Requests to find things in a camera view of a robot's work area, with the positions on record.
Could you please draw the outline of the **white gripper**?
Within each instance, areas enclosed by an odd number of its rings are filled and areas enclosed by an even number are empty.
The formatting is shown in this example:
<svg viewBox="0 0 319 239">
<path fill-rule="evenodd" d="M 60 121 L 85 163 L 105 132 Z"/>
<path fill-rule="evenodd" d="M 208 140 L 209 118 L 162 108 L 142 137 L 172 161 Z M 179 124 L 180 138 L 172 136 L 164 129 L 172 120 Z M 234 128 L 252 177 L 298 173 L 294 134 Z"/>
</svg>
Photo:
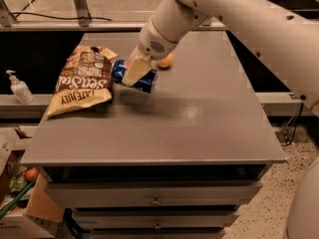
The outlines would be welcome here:
<svg viewBox="0 0 319 239">
<path fill-rule="evenodd" d="M 131 87 L 145 74 L 152 64 L 150 60 L 165 58 L 176 46 L 176 31 L 169 16 L 152 15 L 142 27 L 137 45 L 129 56 L 129 66 L 122 83 Z"/>
</svg>

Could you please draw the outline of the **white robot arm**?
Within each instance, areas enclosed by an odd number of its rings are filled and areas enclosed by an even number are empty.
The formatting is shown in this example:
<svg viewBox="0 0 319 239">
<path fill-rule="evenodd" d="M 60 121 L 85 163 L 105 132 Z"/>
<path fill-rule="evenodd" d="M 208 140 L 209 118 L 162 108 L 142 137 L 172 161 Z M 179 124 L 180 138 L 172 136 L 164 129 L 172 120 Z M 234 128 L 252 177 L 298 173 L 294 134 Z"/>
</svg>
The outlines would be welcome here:
<svg viewBox="0 0 319 239">
<path fill-rule="evenodd" d="M 182 37 L 215 17 L 319 116 L 319 25 L 268 0 L 162 0 L 125 61 L 135 84 L 173 51 Z"/>
</svg>

